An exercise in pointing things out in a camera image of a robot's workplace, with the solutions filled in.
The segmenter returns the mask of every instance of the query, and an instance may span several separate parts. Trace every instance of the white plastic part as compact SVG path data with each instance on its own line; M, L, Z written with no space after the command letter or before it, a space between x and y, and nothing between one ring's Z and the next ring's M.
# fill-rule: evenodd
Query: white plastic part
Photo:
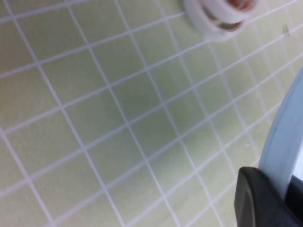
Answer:
M270 128L258 168L285 198L300 150L303 149L303 69L288 90Z
M258 10L260 0L251 0L248 9L236 9L227 0L201 0L206 8L220 21L233 24L250 18Z
M202 0L184 0L184 7L196 29L208 40L225 41L239 34L246 24L245 20L241 21L241 24L234 30L218 27L205 13Z

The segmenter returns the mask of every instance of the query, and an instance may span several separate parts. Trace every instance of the white spool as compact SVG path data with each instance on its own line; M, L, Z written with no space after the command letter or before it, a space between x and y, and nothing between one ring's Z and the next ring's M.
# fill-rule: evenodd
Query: white spool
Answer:
M233 24L250 18L258 10L260 0L251 0L248 9L237 9L226 0L201 0L206 8L219 20Z
M222 29L216 25L205 12L204 1L184 0L184 7L196 29L202 33L206 39L212 41L225 41L243 30L246 23L245 20L241 21L241 24L237 28L231 30Z

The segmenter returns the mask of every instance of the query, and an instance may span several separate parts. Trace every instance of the grid square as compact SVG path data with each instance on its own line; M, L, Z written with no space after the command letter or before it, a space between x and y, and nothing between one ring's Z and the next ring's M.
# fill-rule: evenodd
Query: grid square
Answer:
M90 43L126 31L114 1L92 0L71 8Z
M123 14L131 29L162 18L155 1L119 0Z
M3 129L57 106L37 68L16 73L0 81L0 125Z
M273 15L269 14L267 16L261 17L254 23L257 27L258 35L260 36L263 44L267 44L279 37L279 34L275 28Z
M250 129L250 135L254 140L259 154L262 153L269 129L270 124L268 123L267 119L260 121L252 129Z
M278 72L276 77L280 81L282 89L287 92L294 81L294 75L291 72L290 66Z
M260 47L253 24L248 24L236 40L244 56Z
M113 87L128 120L160 104L156 90L146 73Z
M194 92L172 101L168 104L168 108L181 133L186 132L205 117Z
M218 75L197 88L209 114L212 114L230 102L221 77Z
M41 0L8 0L9 6L11 7L11 10L14 14L23 13L26 11L39 9L47 6L51 6L57 3L62 3L63 0L47 0L47 1L41 1Z
M171 216L166 204L160 203L150 213L144 216L133 227L176 227L175 221Z
M254 85L250 71L243 62L227 70L225 76L234 97L242 95Z
M125 223L160 198L156 184L146 167L109 189L109 193Z
M282 101L282 96L274 78L262 84L260 90L267 110L270 110L276 104Z
M226 149L226 153L230 158L236 173L242 166L250 166L257 158L254 153L253 145L246 135L232 143Z
M190 87L179 59L173 59L151 70L163 99L167 100Z
M132 129L147 156L173 141L177 135L164 109L136 122Z
M201 226L211 226L211 227L221 226L212 208L209 208L207 212L192 225L192 227L201 227Z
M124 121L109 91L66 108L84 144L121 126Z
M34 185L54 218L101 189L84 154L36 179Z
M176 53L169 29L165 23L136 32L134 33L134 37L148 65Z
M246 60L258 83L270 75L268 65L262 53L263 51L258 52Z
M165 192L194 171L179 142L154 158L151 166Z
M194 28L187 16L180 16L169 21L181 50L203 41L202 35Z
M120 223L105 195L85 206L58 225L59 227L119 227Z
M278 42L266 48L273 71L278 70L280 67L284 66L287 63L287 58L282 46L282 41L279 40Z
M213 118L214 127L223 144L228 143L243 131L233 106L224 109Z
M233 209L235 192L236 188L233 186L214 204L224 226L232 227L236 224L236 215Z
M13 156L0 139L0 190L5 189L23 179Z
M174 15L184 11L181 0L160 0L160 3L168 15Z
M24 41L11 21L0 24L0 50L0 73L33 62Z
M303 3L301 1L296 1L293 4L288 6L289 12L291 12L291 17L294 22L294 26L297 27L302 24L302 9Z
M262 97L254 90L237 102L247 126L253 124L264 114L261 99Z
M224 43L211 44L221 62L222 68L225 68L240 59L237 48L232 39Z
M303 51L303 45L301 44L301 38L300 38L301 35L300 33L302 31L303 29L297 32L292 32L290 33L289 36L282 39L282 42L285 45L290 60L299 56Z
M200 82L218 71L214 56L207 45L193 49L184 54L183 58L194 83Z
M234 180L226 157L223 154L208 163L200 171L200 175L212 198L215 198Z
M143 69L143 63L129 36L124 36L94 48L95 56L109 82Z
M38 59L84 45L66 8L22 18L18 22Z
M168 201L181 226L190 222L208 204L204 189L196 176L177 188L168 197Z
M288 8L282 8L272 13L277 27L280 29L281 35L283 34L283 26L287 25L289 30L292 30L293 22L288 14Z
M275 9L279 6L282 6L284 3L283 0L267 0L267 4L270 7L270 9Z
M63 103L105 85L90 53L82 51L43 65L57 96Z
M48 223L29 186L24 186L0 200L2 226L41 227Z
M183 141L197 167L220 150L220 144L209 123L191 132Z
M7 12L4 4L3 4L3 1L0 2L0 18L1 17L7 17L9 16L9 13Z
M89 155L105 184L143 161L127 129L90 149Z
M8 138L29 174L80 148L61 112L13 132Z

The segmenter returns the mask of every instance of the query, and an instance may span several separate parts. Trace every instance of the light blue object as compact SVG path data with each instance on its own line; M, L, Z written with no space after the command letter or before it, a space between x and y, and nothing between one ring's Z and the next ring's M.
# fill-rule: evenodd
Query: light blue object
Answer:
M289 88L270 128L258 168L265 173L282 199L302 149L303 69Z

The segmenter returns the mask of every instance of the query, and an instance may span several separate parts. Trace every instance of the black object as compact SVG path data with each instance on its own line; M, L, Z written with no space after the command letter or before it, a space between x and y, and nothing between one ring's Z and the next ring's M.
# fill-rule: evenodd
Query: black object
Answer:
M238 227L303 227L303 183L292 179L285 202L259 169L239 170L235 213Z

